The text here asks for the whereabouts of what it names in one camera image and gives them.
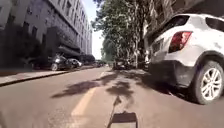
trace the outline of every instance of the rim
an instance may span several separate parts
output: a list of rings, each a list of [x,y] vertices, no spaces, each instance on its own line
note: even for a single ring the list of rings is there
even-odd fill
[[[53,70],[53,71],[56,71],[56,70],[57,70],[57,68],[58,68],[58,67],[57,67],[57,65],[56,65],[56,64],[53,64],[53,65],[52,65],[52,70]]]
[[[210,68],[201,81],[201,94],[207,101],[214,100],[220,93],[222,76],[218,69]]]

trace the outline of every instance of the asphalt road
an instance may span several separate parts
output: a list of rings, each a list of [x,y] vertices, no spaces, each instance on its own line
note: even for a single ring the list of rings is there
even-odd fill
[[[89,69],[0,88],[7,128],[222,128],[224,100],[201,106],[143,71]]]
[[[0,124],[3,128],[75,127],[71,112],[88,90],[86,85],[76,84],[97,79],[104,70],[89,69],[1,87]]]

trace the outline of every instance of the tree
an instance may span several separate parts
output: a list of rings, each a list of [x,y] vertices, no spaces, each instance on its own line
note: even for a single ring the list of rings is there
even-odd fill
[[[143,50],[143,30],[148,19],[149,0],[94,0],[99,7],[92,22],[95,31],[102,30],[103,56],[133,58]]]

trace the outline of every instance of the car window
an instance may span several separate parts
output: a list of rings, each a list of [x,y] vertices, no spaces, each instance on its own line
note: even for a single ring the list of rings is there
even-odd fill
[[[188,19],[189,19],[189,16],[183,16],[183,15],[173,17],[167,23],[162,25],[158,30],[156,30],[152,34],[152,36],[150,36],[151,38],[149,37],[149,40],[150,40],[149,42],[154,41],[159,35],[161,35],[165,31],[167,31],[173,27],[185,25],[187,23]]]
[[[205,19],[205,21],[206,21],[206,24],[210,28],[224,32],[224,22],[223,21],[214,19],[214,18],[208,18],[208,17]]]

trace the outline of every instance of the sky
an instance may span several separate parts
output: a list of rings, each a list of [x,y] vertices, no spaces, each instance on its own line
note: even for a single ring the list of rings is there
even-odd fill
[[[84,8],[86,10],[88,21],[93,21],[96,18],[96,4],[93,2],[93,0],[81,0]],[[102,48],[102,42],[103,38],[101,37],[102,32],[94,32],[92,35],[92,54],[96,59],[101,59],[101,48]]]

